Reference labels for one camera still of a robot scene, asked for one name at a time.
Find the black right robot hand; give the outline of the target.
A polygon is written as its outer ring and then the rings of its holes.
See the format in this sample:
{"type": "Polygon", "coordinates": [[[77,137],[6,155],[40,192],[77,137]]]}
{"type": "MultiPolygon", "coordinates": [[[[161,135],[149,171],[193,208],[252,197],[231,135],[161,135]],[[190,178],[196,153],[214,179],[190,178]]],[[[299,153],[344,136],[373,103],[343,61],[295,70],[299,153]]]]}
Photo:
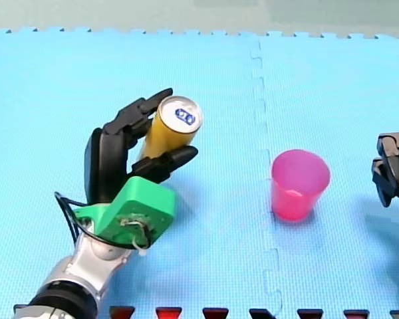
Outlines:
{"type": "Polygon", "coordinates": [[[372,181],[383,207],[399,198],[399,132],[380,134],[376,145],[379,157],[372,161],[372,181]]]}

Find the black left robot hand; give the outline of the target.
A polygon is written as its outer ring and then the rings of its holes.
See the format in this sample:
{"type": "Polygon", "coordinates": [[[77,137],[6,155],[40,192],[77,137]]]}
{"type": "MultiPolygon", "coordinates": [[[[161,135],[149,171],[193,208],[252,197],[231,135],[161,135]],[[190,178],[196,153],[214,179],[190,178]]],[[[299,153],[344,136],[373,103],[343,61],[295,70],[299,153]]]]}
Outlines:
{"type": "Polygon", "coordinates": [[[134,176],[161,183],[197,156],[196,147],[180,146],[140,159],[127,172],[128,150],[147,134],[152,127],[150,116],[172,94],[173,89],[167,88],[147,99],[139,98],[120,109],[112,121],[92,131],[84,151],[84,190],[89,205],[110,203],[134,176]]]}

